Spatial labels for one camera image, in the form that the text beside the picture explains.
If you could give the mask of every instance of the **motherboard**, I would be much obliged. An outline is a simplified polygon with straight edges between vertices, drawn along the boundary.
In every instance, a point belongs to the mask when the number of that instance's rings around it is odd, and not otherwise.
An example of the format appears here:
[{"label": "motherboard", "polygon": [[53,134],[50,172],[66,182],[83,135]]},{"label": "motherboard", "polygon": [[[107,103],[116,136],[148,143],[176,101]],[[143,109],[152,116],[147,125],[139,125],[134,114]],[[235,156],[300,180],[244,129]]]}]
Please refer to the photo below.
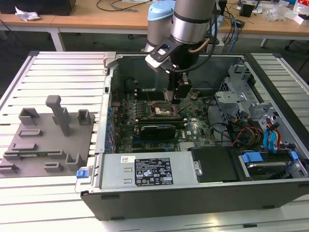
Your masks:
[{"label": "motherboard", "polygon": [[178,105],[147,94],[112,98],[116,153],[187,151],[215,146],[206,118],[206,97],[192,91]]}]

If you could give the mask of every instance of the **metal slotted platform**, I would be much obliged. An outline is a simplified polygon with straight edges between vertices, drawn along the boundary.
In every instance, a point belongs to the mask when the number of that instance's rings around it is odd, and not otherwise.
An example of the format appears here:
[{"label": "metal slotted platform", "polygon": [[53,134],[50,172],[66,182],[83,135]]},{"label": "metal slotted platform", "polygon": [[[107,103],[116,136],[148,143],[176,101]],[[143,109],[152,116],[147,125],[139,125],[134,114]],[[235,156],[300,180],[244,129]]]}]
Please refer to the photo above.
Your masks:
[{"label": "metal slotted platform", "polygon": [[[104,52],[40,52],[37,56],[29,56],[0,100],[0,159],[18,128],[20,110],[35,106],[39,113],[51,113],[44,106],[50,94],[60,95],[69,112],[83,108],[96,113],[98,122],[105,80],[103,58]],[[94,163],[97,130],[95,123],[88,165]],[[287,232],[308,231],[309,228],[309,196],[270,210],[102,222],[75,193],[75,182],[75,176],[0,179],[0,231],[41,231],[44,228],[45,232],[54,232],[55,228],[61,228],[61,231],[91,229],[102,232]],[[244,224],[257,227],[245,229],[248,226]]]},{"label": "metal slotted platform", "polygon": [[[300,121],[309,130],[309,88],[291,66],[283,59],[273,54],[253,54],[269,79],[283,96]],[[268,97],[261,86],[256,83],[256,89],[265,102]]]}]

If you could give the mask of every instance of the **gray floor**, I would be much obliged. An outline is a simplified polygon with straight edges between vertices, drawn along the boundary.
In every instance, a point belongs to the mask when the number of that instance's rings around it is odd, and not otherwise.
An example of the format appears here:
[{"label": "gray floor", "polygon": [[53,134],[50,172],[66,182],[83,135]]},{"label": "gray floor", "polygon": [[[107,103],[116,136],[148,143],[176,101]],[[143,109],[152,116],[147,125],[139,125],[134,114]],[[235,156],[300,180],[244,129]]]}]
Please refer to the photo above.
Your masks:
[{"label": "gray floor", "polygon": [[[145,35],[134,35],[129,40],[127,35],[115,34],[81,34],[63,33],[63,41],[67,51],[140,51],[146,44]],[[260,47],[259,39],[240,38],[232,53],[280,53],[287,62],[298,71],[304,60],[309,56],[309,43],[292,44],[289,51],[284,47],[287,40],[270,40],[266,48]],[[47,39],[47,33],[43,32],[11,32],[8,40],[0,41],[0,96],[18,72],[30,50],[54,51],[53,42]],[[300,73],[301,77],[309,81],[309,63]]]}]

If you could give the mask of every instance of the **power supply label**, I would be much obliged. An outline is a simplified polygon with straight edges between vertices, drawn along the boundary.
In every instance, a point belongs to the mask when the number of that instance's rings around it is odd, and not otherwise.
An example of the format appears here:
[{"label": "power supply label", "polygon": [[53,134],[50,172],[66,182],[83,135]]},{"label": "power supply label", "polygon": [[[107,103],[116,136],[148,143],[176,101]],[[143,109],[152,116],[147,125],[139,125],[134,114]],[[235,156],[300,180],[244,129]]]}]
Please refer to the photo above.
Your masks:
[{"label": "power supply label", "polygon": [[169,158],[136,159],[135,184],[138,187],[172,185],[173,175]]}]

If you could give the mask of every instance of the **computer case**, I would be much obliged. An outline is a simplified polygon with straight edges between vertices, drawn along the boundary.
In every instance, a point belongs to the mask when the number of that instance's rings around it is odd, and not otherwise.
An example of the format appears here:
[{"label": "computer case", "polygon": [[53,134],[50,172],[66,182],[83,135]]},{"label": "computer case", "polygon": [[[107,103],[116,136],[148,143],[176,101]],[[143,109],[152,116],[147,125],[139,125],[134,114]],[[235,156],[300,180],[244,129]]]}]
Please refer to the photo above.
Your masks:
[{"label": "computer case", "polygon": [[76,0],[0,0],[1,14],[15,13],[15,6],[22,11],[48,15],[70,15]]}]

